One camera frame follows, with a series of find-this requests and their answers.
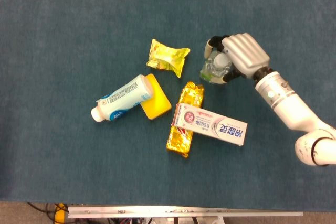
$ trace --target yellow sponge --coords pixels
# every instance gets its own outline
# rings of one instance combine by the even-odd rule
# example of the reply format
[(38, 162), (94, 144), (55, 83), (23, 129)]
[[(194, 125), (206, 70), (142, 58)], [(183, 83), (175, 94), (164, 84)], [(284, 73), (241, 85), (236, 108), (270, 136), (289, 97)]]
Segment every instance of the yellow sponge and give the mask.
[(164, 112), (170, 110), (172, 108), (172, 105), (170, 104), (168, 98), (161, 89), (155, 76), (150, 73), (146, 76), (146, 78), (153, 86), (154, 97), (140, 104), (148, 119), (154, 119), (157, 118), (159, 115), (162, 115)]

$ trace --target gold wrapper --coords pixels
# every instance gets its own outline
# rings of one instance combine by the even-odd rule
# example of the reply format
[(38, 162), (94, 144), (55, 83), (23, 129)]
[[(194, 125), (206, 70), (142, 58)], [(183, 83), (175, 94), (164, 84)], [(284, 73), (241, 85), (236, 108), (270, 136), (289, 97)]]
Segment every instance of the gold wrapper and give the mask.
[[(203, 101), (204, 88), (202, 85), (196, 85), (188, 82), (182, 89), (182, 93), (178, 103), (186, 103), (200, 108)], [(185, 130), (172, 126), (170, 129), (166, 148), (179, 152), (184, 157), (188, 157), (193, 131)]]
[(167, 47), (155, 39), (152, 40), (147, 66), (157, 69), (173, 70), (177, 77), (181, 77), (184, 58), (189, 54), (189, 48)]

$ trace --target white toothpaste tube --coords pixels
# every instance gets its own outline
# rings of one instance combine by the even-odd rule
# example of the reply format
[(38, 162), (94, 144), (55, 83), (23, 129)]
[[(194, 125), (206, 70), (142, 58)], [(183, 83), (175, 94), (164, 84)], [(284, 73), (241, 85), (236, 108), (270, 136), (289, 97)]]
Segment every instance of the white toothpaste tube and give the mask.
[(112, 94), (100, 98), (97, 106), (91, 110), (91, 115), (97, 122), (113, 121), (140, 102), (151, 99), (153, 95), (153, 86), (140, 74)]
[(242, 146), (247, 123), (185, 103), (176, 105), (172, 126)]

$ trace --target toothpaste box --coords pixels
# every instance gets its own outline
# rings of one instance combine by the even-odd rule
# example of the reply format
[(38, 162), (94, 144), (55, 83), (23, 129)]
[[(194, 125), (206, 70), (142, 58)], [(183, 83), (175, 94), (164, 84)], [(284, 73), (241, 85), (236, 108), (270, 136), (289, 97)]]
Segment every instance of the toothpaste box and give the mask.
[(242, 146), (247, 123), (185, 103), (176, 105), (172, 126)]

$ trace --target robotic arm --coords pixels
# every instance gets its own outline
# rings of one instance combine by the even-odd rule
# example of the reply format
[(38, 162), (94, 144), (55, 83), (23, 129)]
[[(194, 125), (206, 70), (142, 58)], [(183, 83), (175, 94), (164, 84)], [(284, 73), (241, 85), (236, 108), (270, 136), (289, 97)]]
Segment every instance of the robotic arm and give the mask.
[(254, 79), (255, 89), (285, 125), (307, 132), (295, 144), (302, 162), (319, 166), (336, 164), (336, 129), (322, 122), (288, 82), (268, 66), (268, 55), (251, 35), (214, 36), (205, 46), (205, 58), (213, 48), (225, 53), (234, 65), (223, 77), (225, 83), (239, 76)]

